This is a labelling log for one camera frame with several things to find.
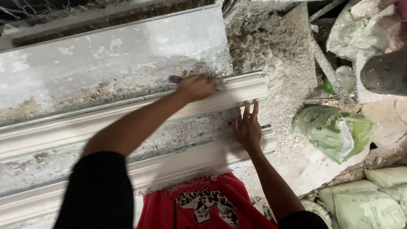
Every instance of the sack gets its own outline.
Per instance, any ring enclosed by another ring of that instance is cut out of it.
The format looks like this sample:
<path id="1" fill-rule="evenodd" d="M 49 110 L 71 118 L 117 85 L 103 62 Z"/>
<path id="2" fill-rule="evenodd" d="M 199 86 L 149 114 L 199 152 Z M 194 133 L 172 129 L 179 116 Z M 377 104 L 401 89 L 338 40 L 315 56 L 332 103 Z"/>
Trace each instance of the sack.
<path id="1" fill-rule="evenodd" d="M 335 203 L 333 199 L 335 194 L 352 194 L 365 191 L 377 191 L 379 189 L 380 187 L 372 182 L 361 180 L 321 189 L 319 191 L 319 199 L 328 206 L 328 211 L 335 215 Z"/>
<path id="2" fill-rule="evenodd" d="M 407 167 L 365 170 L 366 178 L 381 188 L 407 184 Z"/>
<path id="3" fill-rule="evenodd" d="M 404 212 L 389 195 L 379 191 L 334 194 L 336 218 L 341 229 L 402 229 Z"/>
<path id="4" fill-rule="evenodd" d="M 407 223 L 407 204 L 406 204 L 407 184 L 394 186 L 390 188 L 384 188 L 381 189 L 380 191 L 392 197 L 400 205 L 401 209 L 404 212 L 404 216 L 406 217 Z"/>
<path id="5" fill-rule="evenodd" d="M 291 123 L 291 132 L 309 142 L 334 162 L 341 164 L 362 152 L 373 139 L 374 123 L 364 115 L 340 108 L 313 105 Z"/>
<path id="6" fill-rule="evenodd" d="M 309 201 L 309 200 L 301 200 L 302 205 L 304 206 L 306 211 L 311 211 L 317 215 L 319 215 L 326 225 L 328 226 L 329 229 L 332 229 L 331 227 L 331 218 L 329 217 L 328 212 L 319 204 Z"/>

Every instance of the red shirt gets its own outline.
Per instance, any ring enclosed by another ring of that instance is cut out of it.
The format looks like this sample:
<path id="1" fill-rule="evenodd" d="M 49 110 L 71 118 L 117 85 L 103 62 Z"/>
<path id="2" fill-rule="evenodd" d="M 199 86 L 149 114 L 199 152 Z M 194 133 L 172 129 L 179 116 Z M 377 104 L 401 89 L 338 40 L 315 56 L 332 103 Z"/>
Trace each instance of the red shirt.
<path id="1" fill-rule="evenodd" d="M 204 176 L 144 196 L 137 229 L 271 228 L 252 206 L 245 185 L 231 172 Z"/>

